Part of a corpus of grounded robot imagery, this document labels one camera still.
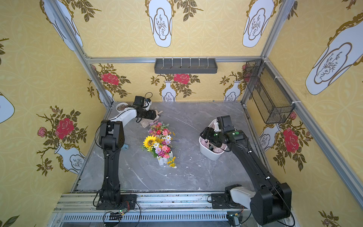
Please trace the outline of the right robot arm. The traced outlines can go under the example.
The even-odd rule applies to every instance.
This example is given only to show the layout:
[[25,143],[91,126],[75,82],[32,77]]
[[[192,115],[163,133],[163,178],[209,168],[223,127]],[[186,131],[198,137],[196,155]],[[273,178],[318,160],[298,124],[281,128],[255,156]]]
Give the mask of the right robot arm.
[[280,183],[267,170],[243,131],[215,132],[213,128],[206,127],[200,136],[215,146],[227,145],[243,165],[255,190],[250,210],[258,224],[265,225],[290,217],[291,188],[287,183]]

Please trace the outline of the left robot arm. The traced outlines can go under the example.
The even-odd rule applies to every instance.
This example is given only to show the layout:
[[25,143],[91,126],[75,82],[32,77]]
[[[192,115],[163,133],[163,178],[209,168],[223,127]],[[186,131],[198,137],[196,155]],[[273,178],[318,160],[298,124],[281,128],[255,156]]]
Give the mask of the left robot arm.
[[127,106],[116,117],[103,120],[99,127],[99,147],[105,158],[104,180],[99,190],[97,210],[116,210],[124,204],[119,180],[120,152],[125,143],[124,126],[134,118],[154,120],[155,110]]

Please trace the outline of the cream umbrella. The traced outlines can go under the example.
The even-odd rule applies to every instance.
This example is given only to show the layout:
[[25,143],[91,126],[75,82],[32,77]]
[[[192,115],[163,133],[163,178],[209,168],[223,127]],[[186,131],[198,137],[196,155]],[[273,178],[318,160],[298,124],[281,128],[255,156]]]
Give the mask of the cream umbrella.
[[151,124],[155,123],[155,122],[156,122],[156,121],[160,118],[160,114],[161,114],[161,113],[162,113],[162,111],[161,111],[161,112],[156,111],[157,116],[156,116],[156,118],[154,118],[153,120],[143,118],[143,119],[140,121],[141,126],[142,126],[143,128],[147,128],[147,127],[149,127]]

